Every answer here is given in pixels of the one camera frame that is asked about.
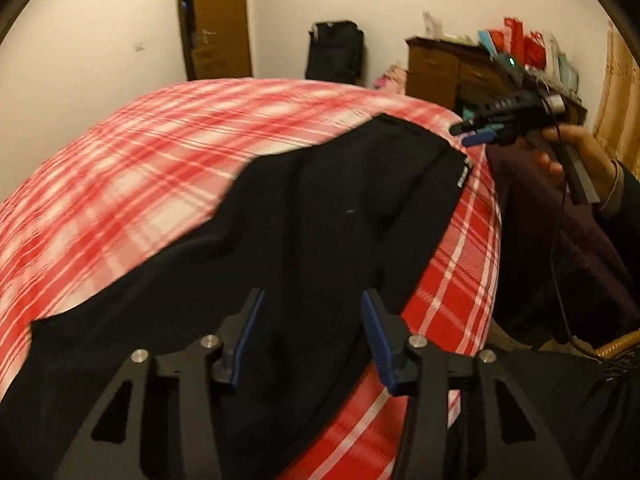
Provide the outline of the person's dark sleeve forearm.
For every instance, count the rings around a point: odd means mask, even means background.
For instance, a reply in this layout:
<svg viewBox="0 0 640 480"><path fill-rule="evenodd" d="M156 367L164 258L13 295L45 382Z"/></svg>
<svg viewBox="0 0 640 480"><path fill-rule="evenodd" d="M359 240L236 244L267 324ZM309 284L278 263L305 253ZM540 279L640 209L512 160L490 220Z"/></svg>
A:
<svg viewBox="0 0 640 480"><path fill-rule="evenodd" d="M526 151L486 155L502 220L496 323L528 346L576 336L598 348L638 330L638 276L590 207L563 198Z"/></svg>

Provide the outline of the person's right hand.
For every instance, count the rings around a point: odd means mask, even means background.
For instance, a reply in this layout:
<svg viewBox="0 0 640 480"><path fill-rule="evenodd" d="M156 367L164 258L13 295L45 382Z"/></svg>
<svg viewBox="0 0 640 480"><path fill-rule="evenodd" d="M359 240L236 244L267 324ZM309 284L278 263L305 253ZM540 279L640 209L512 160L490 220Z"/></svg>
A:
<svg viewBox="0 0 640 480"><path fill-rule="evenodd" d="M550 143L562 142L574 148L589 174L600 203L604 204L615 188L618 169L594 136L585 127L570 124L544 129L542 136Z"/></svg>

